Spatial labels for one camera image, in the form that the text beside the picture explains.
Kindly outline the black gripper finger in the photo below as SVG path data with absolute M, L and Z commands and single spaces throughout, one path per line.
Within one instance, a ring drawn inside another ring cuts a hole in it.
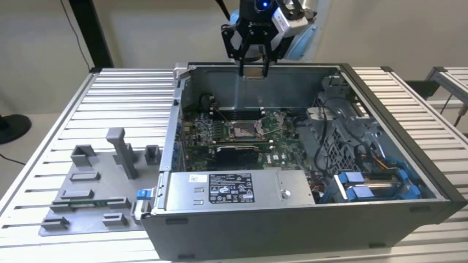
M 259 33 L 259 57 L 261 59 L 261 76 L 267 77 L 271 65 L 284 58 L 289 47 L 289 37 L 277 29 L 263 29 Z
M 244 66 L 251 58 L 251 29 L 248 24 L 221 25 L 221 38 L 228 58 L 239 65 L 239 76 L 244 75 Z

